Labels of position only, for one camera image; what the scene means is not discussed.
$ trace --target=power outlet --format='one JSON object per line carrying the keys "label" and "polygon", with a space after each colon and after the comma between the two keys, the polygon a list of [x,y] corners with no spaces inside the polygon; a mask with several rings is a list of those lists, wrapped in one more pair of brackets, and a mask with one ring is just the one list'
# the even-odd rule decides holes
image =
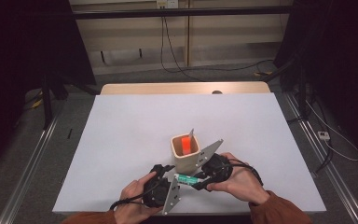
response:
{"label": "power outlet", "polygon": [[168,0],[167,8],[179,8],[179,1],[178,0]]}
{"label": "power outlet", "polygon": [[167,7],[167,0],[157,0],[157,9],[163,9]]}
{"label": "power outlet", "polygon": [[328,132],[318,132],[318,136],[321,140],[330,140],[330,135]]}

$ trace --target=orange sleeve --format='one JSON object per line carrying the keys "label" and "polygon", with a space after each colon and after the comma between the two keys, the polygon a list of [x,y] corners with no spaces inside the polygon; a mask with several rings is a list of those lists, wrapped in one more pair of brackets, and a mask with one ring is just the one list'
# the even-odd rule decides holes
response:
{"label": "orange sleeve", "polygon": [[110,210],[105,213],[76,213],[64,220],[62,224],[116,224],[115,212],[113,210]]}
{"label": "orange sleeve", "polygon": [[269,199],[260,205],[249,203],[253,224],[310,224],[310,217],[296,207],[293,203],[278,197],[269,191]]}

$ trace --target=orange object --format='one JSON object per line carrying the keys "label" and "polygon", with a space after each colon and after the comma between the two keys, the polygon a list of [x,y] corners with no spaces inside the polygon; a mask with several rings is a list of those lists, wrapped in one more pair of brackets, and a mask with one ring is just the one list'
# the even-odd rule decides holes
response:
{"label": "orange object", "polygon": [[182,138],[182,151],[184,156],[191,153],[190,141],[190,137]]}

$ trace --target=hand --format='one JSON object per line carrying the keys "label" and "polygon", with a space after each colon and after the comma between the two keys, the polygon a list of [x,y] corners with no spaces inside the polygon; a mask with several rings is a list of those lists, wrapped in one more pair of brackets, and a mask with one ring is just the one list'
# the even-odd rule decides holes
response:
{"label": "hand", "polygon": [[[120,200],[142,194],[144,192],[144,184],[155,175],[156,172],[152,172],[139,180],[130,182],[130,184],[121,191]],[[137,224],[162,210],[162,207],[146,208],[142,204],[137,204],[142,202],[142,198],[134,200],[133,202],[135,203],[125,203],[117,207],[115,211],[117,224]]]}
{"label": "hand", "polygon": [[[229,160],[237,160],[231,153],[223,153],[222,156]],[[255,204],[264,203],[269,194],[263,189],[255,175],[247,168],[235,166],[231,177],[220,183],[212,183],[207,186],[208,190],[224,191],[237,199]]]}

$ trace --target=white tabletop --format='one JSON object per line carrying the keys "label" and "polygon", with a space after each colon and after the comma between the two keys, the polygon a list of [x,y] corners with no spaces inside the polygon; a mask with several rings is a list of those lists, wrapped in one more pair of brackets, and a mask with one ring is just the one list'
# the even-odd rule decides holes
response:
{"label": "white tabletop", "polygon": [[[133,179],[173,164],[170,139],[193,128],[201,148],[222,138],[217,153],[249,162],[265,189],[325,211],[274,94],[246,93],[97,96],[53,212],[106,211]],[[182,186],[180,194],[170,215],[249,213],[224,192]]]}

